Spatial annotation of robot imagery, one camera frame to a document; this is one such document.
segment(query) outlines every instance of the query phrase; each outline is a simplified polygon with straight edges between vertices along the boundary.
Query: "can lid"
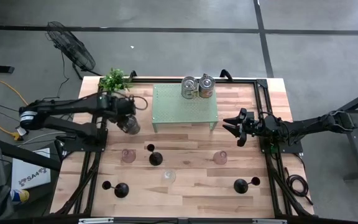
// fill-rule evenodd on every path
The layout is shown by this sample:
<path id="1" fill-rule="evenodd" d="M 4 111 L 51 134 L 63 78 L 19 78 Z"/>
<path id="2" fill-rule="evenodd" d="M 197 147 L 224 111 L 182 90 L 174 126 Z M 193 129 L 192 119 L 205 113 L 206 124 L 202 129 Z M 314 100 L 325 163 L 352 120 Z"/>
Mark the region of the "can lid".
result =
<path id="1" fill-rule="evenodd" d="M 184 80 L 183 85 L 187 90 L 197 89 L 197 83 L 195 83 L 195 81 L 193 79 Z"/>
<path id="2" fill-rule="evenodd" d="M 212 82 L 209 78 L 205 78 L 201 83 L 204 87 L 210 87 L 212 85 Z"/>

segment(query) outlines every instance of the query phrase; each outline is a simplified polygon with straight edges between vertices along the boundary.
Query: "table leg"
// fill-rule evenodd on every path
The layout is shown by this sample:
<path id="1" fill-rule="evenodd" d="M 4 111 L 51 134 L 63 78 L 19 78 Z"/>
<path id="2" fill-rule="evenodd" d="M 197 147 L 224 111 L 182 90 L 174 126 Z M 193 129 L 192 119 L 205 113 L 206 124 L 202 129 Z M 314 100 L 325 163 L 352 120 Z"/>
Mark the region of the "table leg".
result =
<path id="1" fill-rule="evenodd" d="M 218 122 L 210 123 L 210 124 L 209 124 L 209 129 L 210 129 L 211 131 L 213 131 L 214 128 L 216 127 L 216 124 L 217 124 L 217 123 L 218 123 Z"/>
<path id="2" fill-rule="evenodd" d="M 157 125 L 153 124 L 154 133 L 157 133 Z"/>

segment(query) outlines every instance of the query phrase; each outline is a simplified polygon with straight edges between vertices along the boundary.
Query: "clear glass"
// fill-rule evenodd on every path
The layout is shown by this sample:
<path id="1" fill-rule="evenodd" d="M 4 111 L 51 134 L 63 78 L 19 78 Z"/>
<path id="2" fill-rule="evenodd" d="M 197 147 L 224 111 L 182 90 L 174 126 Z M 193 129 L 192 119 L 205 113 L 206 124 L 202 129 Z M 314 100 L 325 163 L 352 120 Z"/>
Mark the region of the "clear glass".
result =
<path id="1" fill-rule="evenodd" d="M 125 163 L 132 163 L 136 159 L 136 151 L 135 150 L 122 150 L 122 161 Z"/>
<path id="2" fill-rule="evenodd" d="M 217 165 L 223 165 L 227 162 L 227 153 L 225 151 L 219 151 L 214 154 L 214 162 Z"/>
<path id="3" fill-rule="evenodd" d="M 177 178 L 177 175 L 174 170 L 166 170 L 162 174 L 162 181 L 166 184 L 172 184 L 174 183 L 175 179 Z"/>

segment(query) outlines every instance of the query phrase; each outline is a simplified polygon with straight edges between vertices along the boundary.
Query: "green platform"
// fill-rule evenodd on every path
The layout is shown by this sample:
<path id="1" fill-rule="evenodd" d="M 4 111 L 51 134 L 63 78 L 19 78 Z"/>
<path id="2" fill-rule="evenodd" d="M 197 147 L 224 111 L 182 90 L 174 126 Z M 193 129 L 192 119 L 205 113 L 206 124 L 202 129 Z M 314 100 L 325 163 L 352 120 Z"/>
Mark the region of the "green platform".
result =
<path id="1" fill-rule="evenodd" d="M 181 84 L 155 84 L 153 87 L 152 124 L 209 123 L 212 131 L 218 123 L 216 92 L 209 98 L 186 99 L 181 95 Z"/>

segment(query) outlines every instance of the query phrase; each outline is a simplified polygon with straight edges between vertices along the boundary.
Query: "fan stand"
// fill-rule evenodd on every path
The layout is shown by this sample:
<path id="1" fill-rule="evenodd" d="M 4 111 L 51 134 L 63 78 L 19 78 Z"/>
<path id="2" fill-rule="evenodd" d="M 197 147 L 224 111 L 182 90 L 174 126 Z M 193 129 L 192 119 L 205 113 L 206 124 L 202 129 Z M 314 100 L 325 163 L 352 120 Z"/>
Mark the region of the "fan stand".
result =
<path id="1" fill-rule="evenodd" d="M 80 75 L 80 73 L 78 72 L 77 66 L 75 65 L 74 62 L 73 62 L 73 68 L 74 68 L 75 73 L 77 73 L 78 78 L 79 78 L 80 80 L 82 80 L 83 77 L 82 77 L 82 76 Z M 88 70 L 88 69 L 84 69 L 84 68 L 80 68 L 80 69 L 81 69 L 82 72 L 90 72 L 90 73 L 92 73 L 92 74 L 95 74 L 95 75 L 98 75 L 98 76 L 102 76 L 102 75 L 100 75 L 100 74 L 98 74 L 98 73 L 96 73 L 96 72 L 93 72 L 93 71 L 91 71 L 91 70 Z"/>

